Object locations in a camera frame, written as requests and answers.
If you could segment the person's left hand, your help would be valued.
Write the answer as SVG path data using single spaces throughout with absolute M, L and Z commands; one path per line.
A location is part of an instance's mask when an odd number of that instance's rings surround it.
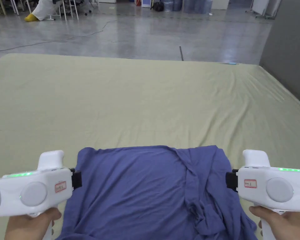
M 50 224 L 60 219 L 61 212 L 50 208 L 37 217 L 28 215 L 9 217 L 5 240 L 42 240 Z

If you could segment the person's right hand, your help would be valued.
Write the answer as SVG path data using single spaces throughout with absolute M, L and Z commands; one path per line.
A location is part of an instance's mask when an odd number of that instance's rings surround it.
M 251 206 L 249 211 L 269 224 L 276 240 L 300 240 L 300 212 L 280 215 L 261 206 Z

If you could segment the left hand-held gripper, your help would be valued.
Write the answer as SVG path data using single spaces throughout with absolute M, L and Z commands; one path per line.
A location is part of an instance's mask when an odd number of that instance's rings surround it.
M 37 217 L 68 200 L 82 186 L 82 173 L 63 165 L 62 150 L 44 152 L 36 170 L 12 173 L 0 178 L 0 217 Z M 49 225 L 43 240 L 53 238 Z

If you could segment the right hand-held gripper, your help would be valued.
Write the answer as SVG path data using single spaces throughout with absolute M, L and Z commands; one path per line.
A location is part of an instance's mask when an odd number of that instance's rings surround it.
M 225 176 L 226 186 L 256 206 L 283 215 L 300 212 L 300 169 L 271 167 L 265 151 L 243 151 L 245 165 Z

